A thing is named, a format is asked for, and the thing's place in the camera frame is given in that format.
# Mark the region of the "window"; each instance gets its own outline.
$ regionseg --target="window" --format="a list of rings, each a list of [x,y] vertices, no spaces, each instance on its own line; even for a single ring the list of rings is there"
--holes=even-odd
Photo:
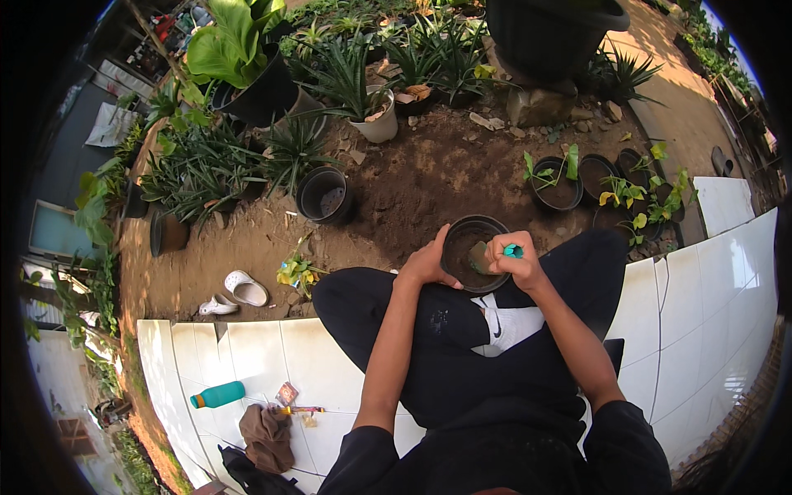
[[[86,428],[79,419],[58,420],[58,430],[63,448],[74,457],[78,455],[95,455],[91,439],[88,437]]]

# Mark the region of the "hand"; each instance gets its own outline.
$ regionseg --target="hand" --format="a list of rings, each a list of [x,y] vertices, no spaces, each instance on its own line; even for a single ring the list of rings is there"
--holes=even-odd
[[[463,288],[462,284],[440,267],[440,257],[443,255],[443,243],[451,224],[446,223],[433,241],[409,255],[409,259],[396,276],[396,280],[411,280],[420,285],[440,282],[454,289]]]
[[[523,248],[523,257],[512,258],[503,254],[503,248],[509,244],[517,244]],[[485,257],[490,262],[489,270],[492,273],[511,273],[514,283],[523,292],[536,289],[546,279],[536,256],[534,242],[525,230],[493,237],[487,243]]]

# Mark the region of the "wooden pole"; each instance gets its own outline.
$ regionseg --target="wooden pole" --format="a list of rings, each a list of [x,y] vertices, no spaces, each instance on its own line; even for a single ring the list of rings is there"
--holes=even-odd
[[[181,67],[179,67],[179,64],[176,62],[176,60],[168,55],[168,51],[165,49],[165,46],[159,40],[156,33],[154,33],[154,30],[148,25],[148,21],[140,13],[138,6],[132,3],[132,0],[124,0],[124,3],[127,4],[127,7],[129,7],[129,10],[132,12],[132,15],[135,16],[135,19],[137,19],[138,24],[140,24],[140,27],[143,28],[143,31],[145,31],[146,34],[151,38],[151,41],[154,43],[157,51],[159,51],[159,54],[165,57],[165,60],[168,62],[168,65],[170,65],[170,70],[173,71],[173,74],[175,74],[176,77],[182,82],[187,82],[187,74],[185,74]]]

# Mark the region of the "black shirt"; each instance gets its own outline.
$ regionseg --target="black shirt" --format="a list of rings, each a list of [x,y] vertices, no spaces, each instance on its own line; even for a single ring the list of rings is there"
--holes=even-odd
[[[376,426],[348,433],[319,495],[470,494],[506,487],[524,494],[669,493],[671,477],[643,412],[613,401],[600,407],[584,440],[516,421],[428,432],[399,459],[393,436]]]

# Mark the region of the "white crocs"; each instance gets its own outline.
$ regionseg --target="white crocs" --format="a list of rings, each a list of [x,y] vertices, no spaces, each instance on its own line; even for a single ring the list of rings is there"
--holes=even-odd
[[[239,305],[222,294],[214,294],[208,303],[201,304],[198,309],[201,314],[230,314],[235,311],[239,311]]]
[[[226,277],[226,289],[240,303],[251,306],[264,306],[269,301],[269,294],[263,285],[253,280],[242,270],[234,270]]]

